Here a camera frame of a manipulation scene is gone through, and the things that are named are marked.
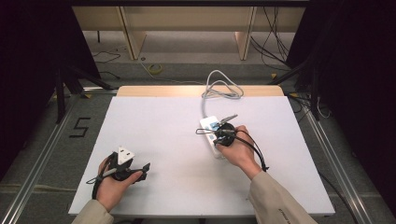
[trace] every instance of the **white tabletop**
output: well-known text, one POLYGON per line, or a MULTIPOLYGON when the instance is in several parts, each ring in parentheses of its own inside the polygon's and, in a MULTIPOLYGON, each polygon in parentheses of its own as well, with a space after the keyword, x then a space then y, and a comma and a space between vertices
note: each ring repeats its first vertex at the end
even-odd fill
MULTIPOLYGON (((206 102, 218 119, 238 114, 262 150, 268 173, 311 215, 334 213, 327 192, 287 97, 224 98, 206 102)), ((100 162, 126 147, 132 168, 151 162, 145 181, 128 188, 113 215, 131 217, 246 217, 249 179, 226 160, 215 159, 202 135, 200 97, 114 97, 97 138, 69 214, 78 214, 91 198, 100 162)))

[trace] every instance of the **beige sleeve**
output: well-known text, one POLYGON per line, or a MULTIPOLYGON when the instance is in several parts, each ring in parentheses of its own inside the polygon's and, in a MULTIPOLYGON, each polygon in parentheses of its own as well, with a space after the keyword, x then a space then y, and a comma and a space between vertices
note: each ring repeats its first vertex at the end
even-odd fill
POLYGON ((114 217, 96 200, 90 200, 76 216, 72 224, 95 223, 109 224, 113 223, 114 217))
POLYGON ((252 179, 249 199, 259 224, 317 223, 285 188, 263 171, 252 179))

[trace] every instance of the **person's arm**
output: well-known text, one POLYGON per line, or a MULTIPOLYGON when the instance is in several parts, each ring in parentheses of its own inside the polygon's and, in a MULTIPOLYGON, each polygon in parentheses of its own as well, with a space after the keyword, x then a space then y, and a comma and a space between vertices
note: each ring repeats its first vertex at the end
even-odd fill
MULTIPOLYGON (((99 172, 105 165, 105 161, 99 166, 99 172)), ((109 224, 112 223, 114 218, 109 214, 121 200, 122 194, 128 189, 140 176, 142 172, 136 172, 129 176, 124 181, 118 181, 111 176, 103 179, 96 194, 96 200, 89 200, 85 204, 81 212, 76 216, 73 224, 82 223, 99 223, 109 224)))
MULTIPOLYGON (((253 145, 252 139, 243 133, 248 133, 245 126, 239 126, 236 130, 238 137, 253 145)), ((249 199, 259 224, 317 223, 285 188, 262 170, 248 145, 235 139, 229 147, 216 145, 216 148, 251 180, 249 199)))

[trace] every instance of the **gray floor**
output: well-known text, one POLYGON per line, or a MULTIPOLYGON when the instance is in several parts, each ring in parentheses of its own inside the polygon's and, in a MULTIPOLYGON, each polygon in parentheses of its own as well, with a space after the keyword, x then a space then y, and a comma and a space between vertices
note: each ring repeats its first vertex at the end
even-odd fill
MULTIPOLYGON (((133 62, 129 60, 128 52, 124 47, 122 33, 101 32, 101 43, 96 41, 96 32, 85 32, 85 35, 92 53, 110 51, 120 54, 120 57, 114 61, 97 64, 101 72, 107 71, 120 76, 120 79, 116 79, 110 74, 102 74, 103 80, 114 86, 183 84, 155 78, 205 82, 207 75, 214 69, 223 71, 241 85, 265 84, 271 79, 271 74, 281 75, 284 73, 263 65, 261 55, 252 48, 250 48, 247 60, 240 61, 231 33, 148 33, 139 60, 133 62), (163 72, 156 77, 151 77, 141 63, 145 66, 160 63, 163 66, 163 72)), ((262 42, 265 35, 255 34, 255 37, 262 42)), ((282 35, 286 45, 290 44, 292 38, 292 34, 282 35)), ((276 52, 277 48, 274 41, 272 40, 271 43, 268 48, 272 52, 276 52)), ((105 62, 112 58, 114 58, 114 55, 106 53, 94 57, 97 62, 105 62)), ((274 66, 281 66, 276 61, 266 60, 266 62, 274 66)), ((282 89, 293 91, 293 81, 292 78, 282 83, 282 89)), ((84 80, 81 82, 86 87, 93 86, 90 82, 84 80)), ((67 214, 68 208, 73 201, 78 183, 91 155, 113 95, 111 93, 93 92, 89 97, 77 99, 64 131, 60 135, 33 193, 19 216, 18 223, 71 223, 73 217, 67 214), (89 130, 83 138, 70 138, 69 135, 81 132, 73 128, 77 119, 82 117, 91 118, 80 123, 82 126, 89 127, 89 130)), ((298 110, 299 105, 293 101, 290 104, 295 110, 298 110)), ((17 195, 19 187, 34 167, 52 130, 55 128, 56 109, 56 100, 51 99, 35 131, 29 138, 26 148, 21 151, 19 157, 1 181, 0 214, 2 214, 2 217, 17 195)), ((305 112, 296 113, 295 116, 299 120, 304 139, 318 170, 340 190, 337 178, 308 122, 305 112)), ((375 186, 361 168, 359 161, 353 157, 347 140, 336 120, 333 117, 322 118, 320 124, 339 156, 353 187, 359 193, 373 223, 396 223, 375 186)), ((315 217, 315 220, 318 223, 353 223, 351 215, 338 195, 328 183, 325 181, 323 183, 334 204, 336 213, 331 217, 315 217)), ((181 220, 171 221, 171 223, 179 222, 181 220)))

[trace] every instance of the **right hand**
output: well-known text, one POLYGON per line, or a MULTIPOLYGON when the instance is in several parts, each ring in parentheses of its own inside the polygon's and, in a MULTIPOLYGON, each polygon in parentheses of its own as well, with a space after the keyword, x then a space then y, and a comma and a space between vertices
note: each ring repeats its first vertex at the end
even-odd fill
MULTIPOLYGON (((254 144, 253 140, 247 134, 243 133, 248 133, 248 129, 244 125, 236 127, 235 131, 237 132, 237 137, 244 139, 251 145, 254 144)), ((241 168, 250 179, 253 179, 262 170, 260 165, 254 160, 253 149, 236 138, 229 147, 216 144, 216 148, 231 164, 241 168)))

